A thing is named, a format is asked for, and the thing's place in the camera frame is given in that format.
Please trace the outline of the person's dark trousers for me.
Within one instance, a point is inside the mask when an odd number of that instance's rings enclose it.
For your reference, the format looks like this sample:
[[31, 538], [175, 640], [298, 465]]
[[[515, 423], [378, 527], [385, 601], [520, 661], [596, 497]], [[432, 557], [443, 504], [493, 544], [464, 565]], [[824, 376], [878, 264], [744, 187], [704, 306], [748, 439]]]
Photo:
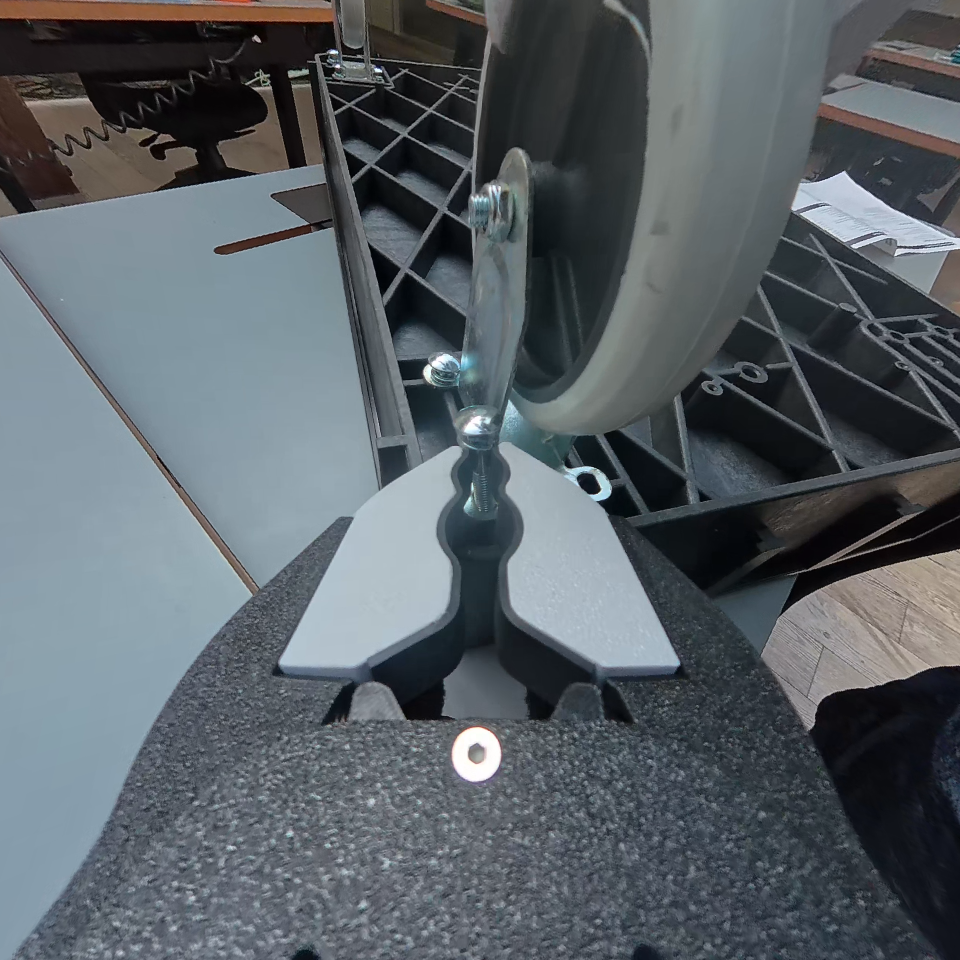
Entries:
[[959, 957], [959, 668], [829, 694], [811, 729], [846, 816], [941, 958]]

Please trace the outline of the black plastic dolly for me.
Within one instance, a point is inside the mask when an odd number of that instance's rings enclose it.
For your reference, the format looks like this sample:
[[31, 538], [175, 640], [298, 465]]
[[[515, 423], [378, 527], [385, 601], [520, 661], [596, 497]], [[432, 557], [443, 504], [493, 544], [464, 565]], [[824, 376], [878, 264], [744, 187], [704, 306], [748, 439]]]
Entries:
[[[455, 445], [431, 354], [460, 349], [479, 71], [309, 66], [331, 224], [386, 486]], [[681, 395], [568, 461], [700, 588], [802, 592], [958, 550], [958, 317], [792, 215], [756, 293]]]

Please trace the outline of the grey caster wheel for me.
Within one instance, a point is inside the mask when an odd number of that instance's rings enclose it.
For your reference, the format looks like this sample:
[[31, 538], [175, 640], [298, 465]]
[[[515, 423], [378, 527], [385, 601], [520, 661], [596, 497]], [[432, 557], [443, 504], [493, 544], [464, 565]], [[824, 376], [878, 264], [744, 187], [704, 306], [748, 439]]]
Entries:
[[375, 63], [371, 50], [366, 1], [331, 1], [334, 46], [327, 51], [326, 67], [334, 81], [363, 87], [390, 89], [386, 69]]
[[534, 429], [656, 413], [755, 293], [808, 155], [829, 2], [485, 2], [459, 393]]

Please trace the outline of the printed paper document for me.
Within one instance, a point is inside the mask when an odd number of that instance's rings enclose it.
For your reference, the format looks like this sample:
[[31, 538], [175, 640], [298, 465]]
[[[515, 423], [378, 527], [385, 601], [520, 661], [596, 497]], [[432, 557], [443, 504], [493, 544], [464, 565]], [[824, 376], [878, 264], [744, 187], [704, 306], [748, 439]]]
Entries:
[[875, 247], [897, 258], [959, 249], [958, 237], [888, 206], [845, 172], [801, 182], [791, 210], [854, 250]]

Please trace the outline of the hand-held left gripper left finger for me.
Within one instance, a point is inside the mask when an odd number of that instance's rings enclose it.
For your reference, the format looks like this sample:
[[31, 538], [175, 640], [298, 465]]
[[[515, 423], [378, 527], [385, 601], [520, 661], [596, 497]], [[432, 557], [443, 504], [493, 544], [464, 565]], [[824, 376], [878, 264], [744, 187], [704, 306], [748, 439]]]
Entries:
[[287, 677], [377, 682], [399, 702], [462, 657], [461, 565], [447, 540], [462, 460], [450, 447], [357, 510], [280, 655]]

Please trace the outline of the grey desk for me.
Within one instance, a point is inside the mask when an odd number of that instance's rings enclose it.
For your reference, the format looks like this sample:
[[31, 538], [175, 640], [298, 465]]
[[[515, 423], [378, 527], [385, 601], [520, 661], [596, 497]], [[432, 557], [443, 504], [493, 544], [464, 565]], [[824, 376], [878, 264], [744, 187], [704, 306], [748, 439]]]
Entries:
[[2, 218], [2, 958], [214, 635], [375, 492], [321, 165]]

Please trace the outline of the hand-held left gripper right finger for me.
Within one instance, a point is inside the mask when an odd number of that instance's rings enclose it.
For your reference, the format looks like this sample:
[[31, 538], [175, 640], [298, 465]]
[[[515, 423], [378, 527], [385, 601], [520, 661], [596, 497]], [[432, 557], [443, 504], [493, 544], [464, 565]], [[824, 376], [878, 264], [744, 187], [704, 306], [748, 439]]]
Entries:
[[681, 661], [606, 510], [510, 442], [498, 453], [512, 521], [496, 620], [507, 673], [546, 702], [575, 683], [674, 676]]

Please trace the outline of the black office chair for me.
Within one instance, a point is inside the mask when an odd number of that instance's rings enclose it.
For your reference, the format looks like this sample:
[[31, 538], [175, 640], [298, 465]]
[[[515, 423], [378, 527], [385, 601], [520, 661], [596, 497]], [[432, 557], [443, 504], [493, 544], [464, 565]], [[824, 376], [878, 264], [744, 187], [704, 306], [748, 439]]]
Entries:
[[178, 171], [163, 188], [249, 174], [228, 165], [220, 144], [250, 135], [268, 118], [268, 106], [231, 73], [214, 78], [196, 73], [182, 78], [86, 73], [79, 80], [105, 131], [147, 131], [140, 145], [161, 162], [173, 150], [194, 153], [196, 163]]

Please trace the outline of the long wooden table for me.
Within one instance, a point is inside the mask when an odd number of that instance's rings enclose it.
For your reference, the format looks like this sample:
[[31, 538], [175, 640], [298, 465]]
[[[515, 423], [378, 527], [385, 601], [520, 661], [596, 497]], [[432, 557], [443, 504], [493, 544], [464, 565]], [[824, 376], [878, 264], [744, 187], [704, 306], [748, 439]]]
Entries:
[[887, 64], [959, 81], [959, 62], [952, 51], [909, 41], [878, 41], [864, 54], [861, 66]]
[[[329, 36], [334, 19], [330, 2], [100, 2], [3, 1], [2, 76], [97, 74], [148, 71], [210, 70], [215, 66], [261, 69], [270, 79], [289, 167], [306, 166], [305, 146], [289, 70], [311, 62], [319, 41]], [[201, 37], [185, 42], [151, 39], [93, 43], [80, 40], [33, 40], [29, 24], [118, 23], [125, 32], [159, 24], [241, 24], [248, 38], [231, 47], [226, 40]]]
[[846, 173], [889, 207], [942, 226], [958, 203], [958, 102], [854, 78], [818, 109], [808, 173]]

